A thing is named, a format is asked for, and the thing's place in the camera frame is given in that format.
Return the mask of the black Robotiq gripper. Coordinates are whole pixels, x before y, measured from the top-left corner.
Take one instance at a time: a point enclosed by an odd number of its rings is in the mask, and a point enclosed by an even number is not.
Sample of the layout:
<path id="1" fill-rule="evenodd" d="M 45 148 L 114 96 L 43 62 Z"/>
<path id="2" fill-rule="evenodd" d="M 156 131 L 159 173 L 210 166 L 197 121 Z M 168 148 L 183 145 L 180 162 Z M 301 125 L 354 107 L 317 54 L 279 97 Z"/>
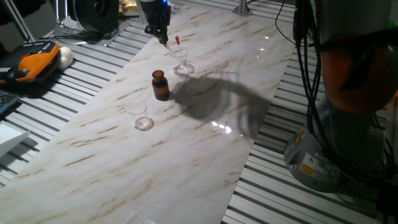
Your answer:
<path id="1" fill-rule="evenodd" d="M 161 44 L 169 41 L 167 26 L 170 24 L 171 7 L 167 0 L 142 0 L 141 8 L 147 20 L 144 32 Z"/>

